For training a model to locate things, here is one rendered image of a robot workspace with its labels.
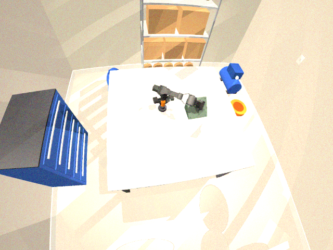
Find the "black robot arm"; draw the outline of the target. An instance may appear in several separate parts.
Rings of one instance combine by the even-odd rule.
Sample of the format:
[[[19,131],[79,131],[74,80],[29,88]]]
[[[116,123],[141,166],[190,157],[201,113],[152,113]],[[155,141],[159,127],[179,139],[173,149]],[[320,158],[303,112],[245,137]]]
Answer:
[[[164,85],[160,85],[160,86],[159,85],[154,85],[152,87],[152,91],[157,92],[157,94],[159,96],[168,96],[169,95],[169,96],[175,97],[177,99],[180,99],[182,102],[183,102],[183,100],[182,100],[183,96],[185,95],[185,94],[180,93],[180,92],[177,93],[177,92],[171,91],[169,88],[167,88]],[[186,93],[186,94],[189,94],[189,93]],[[198,110],[203,110],[204,104],[205,104],[204,101],[197,100],[197,98],[194,95],[192,95],[192,94],[189,94],[189,96],[187,98],[187,102],[186,102],[186,105],[188,105],[188,106],[194,106]]]

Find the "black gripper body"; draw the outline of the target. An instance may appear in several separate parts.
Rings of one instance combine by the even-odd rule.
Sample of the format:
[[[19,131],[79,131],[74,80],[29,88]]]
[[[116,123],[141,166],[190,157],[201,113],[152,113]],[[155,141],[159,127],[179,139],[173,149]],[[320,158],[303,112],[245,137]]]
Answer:
[[[172,96],[160,96],[160,98],[153,97],[152,99],[153,99],[153,103],[156,104],[156,103],[159,103],[159,102],[164,101],[164,100],[173,101],[174,97],[172,97]]]

